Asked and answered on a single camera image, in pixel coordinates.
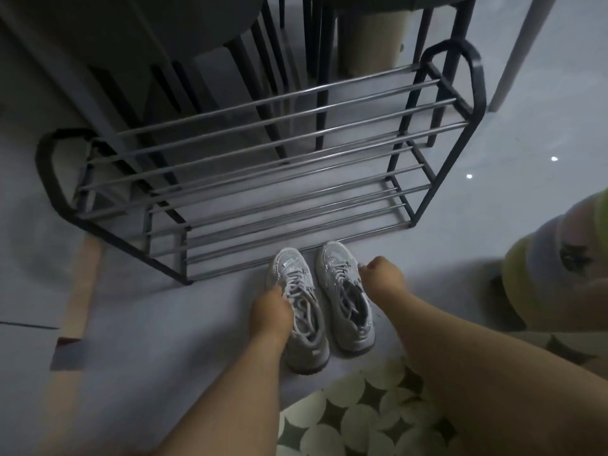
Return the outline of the person's left hand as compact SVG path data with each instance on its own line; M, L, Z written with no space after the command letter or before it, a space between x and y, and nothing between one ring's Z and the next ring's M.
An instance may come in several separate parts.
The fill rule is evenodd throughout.
M257 297L249 313L249 338L282 351L292 333L294 313L276 284Z

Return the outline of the person's right hand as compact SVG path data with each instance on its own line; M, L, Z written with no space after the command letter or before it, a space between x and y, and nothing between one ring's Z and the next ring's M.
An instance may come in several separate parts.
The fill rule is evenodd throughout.
M406 279L399 268L397 280L361 279L361 282L365 293L369 296L371 301L381 309L396 303L396 301L407 293Z

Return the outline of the grey lace-up sneaker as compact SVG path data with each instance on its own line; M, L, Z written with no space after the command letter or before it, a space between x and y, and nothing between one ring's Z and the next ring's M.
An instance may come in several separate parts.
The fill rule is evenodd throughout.
M337 347L348 357L369 352L376 341L375 326L357 260L345 245L329 241L317 253L315 271L331 305L331 331Z
M284 351L287 366L300 375L318 373L329 361L330 347L313 273L303 255L292 247L280 250L268 265L265 283L267 290L278 286L293 308Z

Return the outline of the person's right forearm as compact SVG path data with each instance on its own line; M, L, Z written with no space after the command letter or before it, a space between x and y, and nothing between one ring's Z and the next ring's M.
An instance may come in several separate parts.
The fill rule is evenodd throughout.
M608 381L411 293L378 302L472 454L608 456Z

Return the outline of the person's left forearm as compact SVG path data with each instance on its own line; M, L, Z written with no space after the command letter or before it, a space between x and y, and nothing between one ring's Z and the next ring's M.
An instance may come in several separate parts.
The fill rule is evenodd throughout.
M272 456L280 360L290 328L253 331L238 359L199 397L155 456Z

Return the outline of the green mat with cream dots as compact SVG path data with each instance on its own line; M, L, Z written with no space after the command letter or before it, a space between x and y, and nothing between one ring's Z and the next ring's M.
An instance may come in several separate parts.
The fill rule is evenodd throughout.
M277 456L469 456L404 357L359 370L280 414Z

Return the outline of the black metal shoe rack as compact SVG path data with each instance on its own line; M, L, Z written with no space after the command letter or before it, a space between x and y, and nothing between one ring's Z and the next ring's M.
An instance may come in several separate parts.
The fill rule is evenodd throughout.
M187 286L294 239L418 225L486 112L464 38L420 61L103 137L43 136L35 167L68 224Z

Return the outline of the pastel striped garment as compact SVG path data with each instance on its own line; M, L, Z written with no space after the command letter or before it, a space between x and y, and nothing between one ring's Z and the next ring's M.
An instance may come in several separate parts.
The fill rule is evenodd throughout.
M500 281L530 331L608 331L608 188L518 240Z

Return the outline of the white slanted furniture leg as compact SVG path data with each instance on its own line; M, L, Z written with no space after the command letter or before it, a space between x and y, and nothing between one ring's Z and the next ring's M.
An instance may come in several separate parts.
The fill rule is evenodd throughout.
M488 105L488 112L497 113L500 110L555 3L556 0L531 1L497 88Z

